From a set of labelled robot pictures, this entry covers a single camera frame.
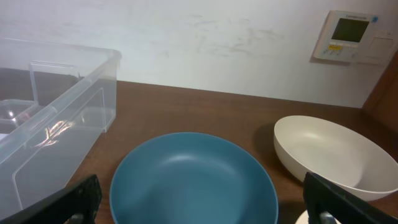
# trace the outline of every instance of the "white plate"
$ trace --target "white plate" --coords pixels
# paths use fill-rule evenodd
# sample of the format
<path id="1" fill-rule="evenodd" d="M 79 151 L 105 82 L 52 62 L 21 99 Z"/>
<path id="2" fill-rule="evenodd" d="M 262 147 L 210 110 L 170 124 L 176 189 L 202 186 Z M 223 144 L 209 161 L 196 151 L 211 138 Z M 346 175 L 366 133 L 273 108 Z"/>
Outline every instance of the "white plate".
<path id="1" fill-rule="evenodd" d="M 375 200 L 398 190 L 398 164 L 362 135 L 309 116 L 288 116 L 274 128 L 276 153 L 296 178 L 315 172 L 355 196 Z"/>
<path id="2" fill-rule="evenodd" d="M 308 224 L 308 212 L 304 211 L 301 216 L 297 219 L 296 224 Z"/>

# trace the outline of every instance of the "small clear plastic container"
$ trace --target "small clear plastic container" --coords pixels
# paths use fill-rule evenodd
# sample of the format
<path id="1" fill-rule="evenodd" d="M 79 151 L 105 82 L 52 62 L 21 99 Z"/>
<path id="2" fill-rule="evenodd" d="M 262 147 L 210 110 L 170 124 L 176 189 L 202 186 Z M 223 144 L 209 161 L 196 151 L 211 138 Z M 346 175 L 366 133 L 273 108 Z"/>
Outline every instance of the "small clear plastic container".
<path id="1" fill-rule="evenodd" d="M 0 220 L 64 188 L 108 130 L 120 58 L 0 39 Z"/>

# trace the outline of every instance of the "brown tabletop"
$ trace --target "brown tabletop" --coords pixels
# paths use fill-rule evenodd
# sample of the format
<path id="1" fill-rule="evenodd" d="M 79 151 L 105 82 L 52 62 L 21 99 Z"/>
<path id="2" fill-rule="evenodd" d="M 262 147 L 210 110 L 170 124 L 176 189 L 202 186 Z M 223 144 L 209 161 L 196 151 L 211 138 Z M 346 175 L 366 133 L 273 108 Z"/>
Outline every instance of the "brown tabletop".
<path id="1" fill-rule="evenodd" d="M 359 109 L 128 82 L 118 82 L 117 88 L 116 119 L 70 181 L 97 174 L 103 190 L 98 224 L 113 223 L 109 188 L 124 156 L 144 141 L 167 133 L 212 134 L 252 154 L 275 185 L 279 223 L 294 223 L 305 207 L 302 183 L 284 169 L 274 150 L 278 119 L 289 115 L 327 119 L 369 138 L 398 161 L 397 136 Z M 371 204 L 398 217 L 398 193 Z"/>

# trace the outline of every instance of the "yellow sticker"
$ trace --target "yellow sticker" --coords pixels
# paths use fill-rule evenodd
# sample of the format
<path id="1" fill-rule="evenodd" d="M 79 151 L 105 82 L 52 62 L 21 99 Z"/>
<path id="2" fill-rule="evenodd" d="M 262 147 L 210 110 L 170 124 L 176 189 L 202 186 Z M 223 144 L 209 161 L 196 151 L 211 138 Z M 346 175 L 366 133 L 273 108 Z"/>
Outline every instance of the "yellow sticker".
<path id="1" fill-rule="evenodd" d="M 329 45 L 329 50 L 341 50 L 342 46 L 337 45 Z"/>

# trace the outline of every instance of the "blue bowl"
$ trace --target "blue bowl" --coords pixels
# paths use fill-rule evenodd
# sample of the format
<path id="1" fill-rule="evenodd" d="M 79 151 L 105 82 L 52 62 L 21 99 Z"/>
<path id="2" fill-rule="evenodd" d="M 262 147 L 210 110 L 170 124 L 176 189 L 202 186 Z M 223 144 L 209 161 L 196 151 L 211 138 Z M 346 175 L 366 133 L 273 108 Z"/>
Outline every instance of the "blue bowl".
<path id="1" fill-rule="evenodd" d="M 239 146 L 208 134 L 151 139 L 120 163 L 111 184 L 118 224 L 275 224 L 267 172 Z"/>

